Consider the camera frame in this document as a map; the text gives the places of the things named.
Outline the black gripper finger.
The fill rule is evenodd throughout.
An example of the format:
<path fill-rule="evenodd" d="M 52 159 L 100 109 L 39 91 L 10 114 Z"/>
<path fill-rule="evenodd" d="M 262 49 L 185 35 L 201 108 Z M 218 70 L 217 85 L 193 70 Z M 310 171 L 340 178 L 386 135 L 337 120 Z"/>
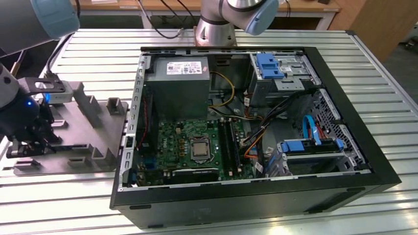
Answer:
<path fill-rule="evenodd" d="M 23 144 L 20 141 L 14 140 L 7 149 L 6 157 L 14 159 L 40 156 L 46 153 L 48 147 L 50 144 L 47 142 L 30 142 L 28 144 Z"/>

